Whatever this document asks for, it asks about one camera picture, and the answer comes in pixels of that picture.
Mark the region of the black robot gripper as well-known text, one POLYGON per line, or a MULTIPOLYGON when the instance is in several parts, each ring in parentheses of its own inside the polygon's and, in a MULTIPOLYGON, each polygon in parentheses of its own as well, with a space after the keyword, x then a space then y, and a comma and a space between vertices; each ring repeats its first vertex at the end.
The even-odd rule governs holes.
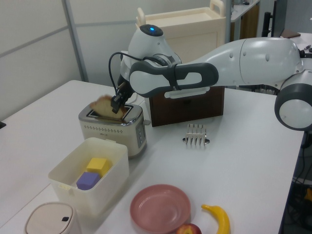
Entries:
POLYGON ((111 107, 112 111, 117 114, 120 106, 124 107, 126 101, 132 96, 134 93, 129 81, 127 81, 124 77, 119 77, 117 81, 118 89, 117 95, 111 98, 111 107))

